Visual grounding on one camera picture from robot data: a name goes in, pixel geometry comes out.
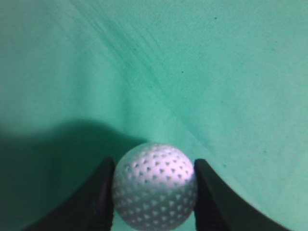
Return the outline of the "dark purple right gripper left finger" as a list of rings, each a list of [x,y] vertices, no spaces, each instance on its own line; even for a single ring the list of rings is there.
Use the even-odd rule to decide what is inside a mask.
[[[24,230],[110,231],[114,218],[114,170],[114,160],[111,157],[104,158],[75,193]]]

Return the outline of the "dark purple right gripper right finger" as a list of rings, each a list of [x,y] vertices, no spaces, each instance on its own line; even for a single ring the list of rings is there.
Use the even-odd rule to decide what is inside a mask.
[[[204,159],[194,161],[198,195],[194,208],[197,231],[285,231],[239,196]]]

